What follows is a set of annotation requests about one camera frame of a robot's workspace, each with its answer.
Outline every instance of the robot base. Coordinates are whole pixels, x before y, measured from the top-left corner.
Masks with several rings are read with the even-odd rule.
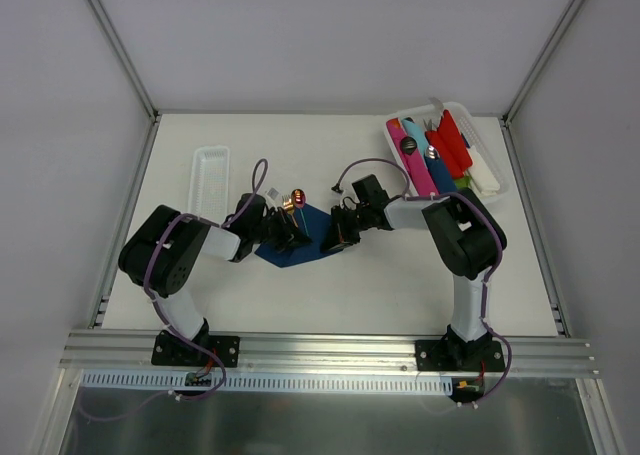
[[[464,342],[450,326],[440,340],[416,340],[415,357],[420,372],[480,372],[483,363],[485,372],[505,370],[502,345],[491,334]]]
[[[238,366],[240,337],[209,335],[209,325],[205,322],[193,342],[217,355],[225,368]],[[166,330],[162,330],[156,337],[151,355],[151,365],[204,367],[208,362],[208,357],[204,353],[185,345]]]

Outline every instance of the grey wall panel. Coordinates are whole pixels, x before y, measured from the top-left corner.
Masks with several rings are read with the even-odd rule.
[[[504,113],[568,0],[103,0],[161,109]]]
[[[630,453],[640,449],[640,5],[590,0],[515,119],[575,335],[594,341]]]
[[[147,120],[84,0],[0,0],[0,451],[94,302]]]

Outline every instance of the white plastic tray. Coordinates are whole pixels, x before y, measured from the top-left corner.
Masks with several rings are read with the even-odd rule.
[[[229,147],[200,147],[193,152],[187,211],[224,222],[229,201]]]
[[[500,172],[498,165],[493,161],[489,150],[487,150],[484,143],[482,142],[480,131],[476,128],[475,123],[473,122],[473,117],[463,105],[456,102],[446,102],[444,103],[444,108],[449,110],[451,116],[456,122],[456,125],[458,125],[458,129],[460,130],[460,132],[464,134],[470,145],[475,145],[480,155],[482,155],[482,158],[484,158],[485,162],[487,162],[491,173],[493,173],[493,176],[496,177],[496,180],[498,180],[498,183],[500,183],[500,190],[498,190],[495,195],[492,195],[490,197],[482,197],[481,195],[478,195],[478,197],[482,198],[482,201],[484,203],[491,203],[499,200],[505,193],[509,191],[509,183],[507,182],[506,177]],[[413,118],[413,120],[418,125],[420,125],[420,127],[424,126],[423,121],[428,122],[429,119],[433,120],[433,123],[437,126],[440,121],[440,110],[438,110],[434,105],[425,105],[423,107],[401,110],[392,115],[389,115],[388,117],[385,117],[383,126],[384,137],[389,144],[389,148],[391,149],[393,157],[401,167],[403,167],[404,165],[402,163],[402,160],[400,159],[400,154],[396,150],[396,146],[391,139],[391,135],[387,130],[386,124],[388,120],[394,118],[403,119],[407,117]],[[413,186],[413,182],[410,183],[409,193],[414,196],[418,194],[416,187]]]

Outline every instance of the white table surface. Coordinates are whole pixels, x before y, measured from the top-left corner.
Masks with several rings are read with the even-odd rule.
[[[392,159],[382,116],[164,115],[142,184],[131,236],[159,205],[187,208],[195,149],[231,149],[229,211],[250,191],[255,162],[266,157],[265,187],[302,188],[308,203],[326,211],[338,202],[330,190],[350,162]],[[493,278],[489,317],[505,335],[555,336],[553,315],[496,118],[476,118],[511,191],[489,205],[508,239]],[[377,175],[390,196],[403,177],[393,167],[355,167],[343,182]],[[277,268],[250,255],[239,264],[200,257],[188,286],[212,330],[240,332],[440,334],[453,310],[453,280],[429,232],[369,230],[362,242],[331,257]],[[140,287],[118,272],[104,328],[160,329]]]

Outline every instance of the wire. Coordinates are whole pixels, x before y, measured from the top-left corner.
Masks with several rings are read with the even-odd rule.
[[[304,208],[300,209],[300,216],[302,217],[302,223],[304,224],[304,231],[307,234],[307,237],[309,236],[309,229],[307,228],[307,220],[304,218]]]
[[[264,169],[262,170],[262,174],[260,175],[260,179],[256,182],[256,174],[258,173],[258,168],[260,167],[260,165],[264,165]],[[233,216],[231,217],[227,217],[227,219],[224,221],[224,223],[222,225],[218,225],[217,223],[211,221],[211,220],[207,220],[206,218],[200,218],[196,215],[190,214],[190,213],[182,213],[180,215],[178,215],[176,218],[174,218],[171,223],[169,223],[169,225],[167,226],[167,228],[165,229],[164,233],[160,236],[160,239],[158,240],[158,243],[156,244],[155,249],[153,250],[153,253],[151,254],[151,258],[149,259],[149,264],[147,265],[147,270],[144,274],[144,280],[142,283],[142,289],[144,290],[144,293],[147,294],[147,296],[151,299],[151,301],[153,302],[153,308],[156,311],[156,314],[158,315],[158,317],[160,318],[160,320],[162,320],[162,323],[164,323],[166,325],[166,329],[167,331],[169,331],[172,335],[174,335],[176,338],[178,338],[181,342],[183,342],[184,344],[190,346],[191,348],[194,348],[196,350],[198,350],[199,352],[204,353],[205,355],[207,355],[208,359],[213,360],[216,365],[218,365],[218,367],[220,367],[220,371],[222,372],[222,377],[220,378],[220,381],[218,383],[216,383],[213,387],[211,387],[210,389],[206,390],[203,393],[200,393],[199,395],[178,395],[176,397],[176,400],[187,400],[187,401],[196,401],[196,400],[204,400],[206,398],[209,398],[211,395],[213,395],[220,387],[222,387],[226,382],[227,382],[227,371],[224,368],[224,364],[222,363],[222,360],[220,360],[220,358],[218,358],[218,356],[213,353],[210,350],[207,350],[204,347],[201,347],[200,345],[198,345],[197,343],[192,342],[191,340],[189,340],[187,337],[185,337],[184,335],[182,335],[178,329],[176,329],[173,325],[171,325],[171,322],[169,321],[167,315],[164,313],[164,310],[162,309],[162,306],[157,303],[157,297],[158,295],[151,290],[151,286],[150,286],[150,280],[151,280],[151,274],[153,273],[153,268],[155,266],[156,261],[158,260],[158,256],[160,255],[160,251],[163,248],[163,245],[167,242],[169,235],[171,235],[171,232],[173,231],[173,229],[182,221],[189,221],[189,220],[198,220],[199,222],[205,223],[207,225],[211,225],[212,227],[221,227],[221,228],[226,228],[229,225],[231,225],[233,222],[235,222],[238,218],[240,218],[242,216],[242,214],[245,212],[245,210],[249,207],[249,205],[251,205],[251,202],[253,201],[253,199],[256,197],[258,190],[260,190],[260,187],[262,186],[262,183],[264,182],[264,179],[267,175],[267,171],[269,170],[269,162],[267,161],[267,159],[265,158],[261,158],[260,160],[258,160],[258,162],[256,163],[256,165],[253,167],[253,173],[251,175],[251,188],[252,188],[252,192],[251,195],[249,196],[249,198],[247,199],[247,201],[244,203],[244,205],[242,207],[240,207],[240,210],[238,210]],[[140,410],[142,410],[145,406],[147,406],[149,403],[151,403],[153,400],[155,400],[156,398],[159,398],[162,395],[172,395],[173,391],[161,391],[161,392],[156,392],[153,395],[151,395],[150,397],[146,398],[140,405],[138,405],[136,408],[134,408],[133,410],[130,410],[128,412],[125,412],[121,415],[115,415],[112,417],[98,417],[95,415],[91,415],[90,413],[88,413],[81,404],[81,393],[79,392],[79,396],[78,396],[78,400],[77,400],[77,410],[78,412],[84,416],[86,419],[91,420],[93,422],[115,422],[117,420],[122,420],[125,418],[128,418],[136,413],[138,413]]]
[[[338,183],[335,184],[334,189],[336,189],[336,191],[340,190],[340,183],[342,183],[342,179],[347,174],[347,172],[349,170],[351,170],[352,167],[355,167],[356,165],[359,165],[359,164],[365,163],[365,162],[387,163],[389,165],[392,165],[392,166],[396,167],[398,170],[400,170],[402,172],[402,175],[404,175],[404,181],[405,181],[404,190],[402,190],[402,193],[400,194],[400,196],[402,198],[405,198],[407,196],[407,193],[409,193],[409,186],[411,184],[411,181],[409,179],[409,174],[407,173],[407,171],[404,168],[402,168],[396,162],[392,162],[391,160],[386,160],[384,158],[363,158],[361,160],[356,160],[355,162],[350,163],[349,165],[347,165],[347,168],[345,168],[342,171],[342,174],[340,175],[340,178],[338,178]]]
[[[356,201],[355,201],[353,198],[351,198],[351,197],[348,197],[348,196],[347,196],[347,197],[344,197],[344,198],[342,199],[342,208],[344,208],[344,209],[346,209],[346,208],[347,208],[347,204],[346,204],[346,203],[344,203],[344,202],[345,202],[345,200],[349,200],[351,203],[353,203],[354,208],[355,208],[355,207],[357,207],[357,205],[358,205],[358,204],[356,203]]]
[[[480,375],[472,383],[479,382],[482,380],[482,384],[484,385],[484,374],[486,372],[486,368],[485,368],[484,360],[482,360],[481,363],[482,363],[482,370],[480,371]]]
[[[491,266],[491,268],[485,272],[484,278],[482,279],[482,305],[480,308],[480,320],[482,321],[482,325],[487,330],[487,332],[489,332],[493,337],[500,340],[506,347],[507,363],[505,365],[504,372],[502,372],[502,376],[498,379],[496,384],[493,387],[491,387],[488,392],[485,392],[485,394],[482,396],[481,400],[484,400],[489,395],[494,393],[497,390],[497,388],[500,385],[502,385],[502,383],[504,383],[505,379],[509,375],[509,372],[511,371],[511,363],[513,361],[513,350],[511,348],[511,344],[503,335],[500,335],[498,332],[496,332],[487,322],[487,300],[489,296],[489,279],[494,274],[494,272],[498,269],[498,267],[500,266],[500,263],[502,262],[502,242],[500,241],[500,237],[498,236],[498,233],[496,232],[495,228],[493,228],[493,226],[491,225],[487,217],[484,216],[484,214],[480,211],[480,209],[478,209],[478,207],[476,207],[473,203],[471,203],[471,201],[468,198],[466,198],[465,196],[461,195],[458,192],[441,193],[440,195],[434,195],[433,197],[408,197],[407,201],[441,200],[447,197],[456,198],[460,200],[462,203],[464,203],[467,206],[467,208],[469,208],[469,210],[473,212],[476,218],[478,218],[478,220],[480,220],[480,222],[487,228],[487,230],[489,230],[489,233],[491,234],[491,237],[493,238],[493,241],[496,244],[496,250],[497,250],[496,261]]]

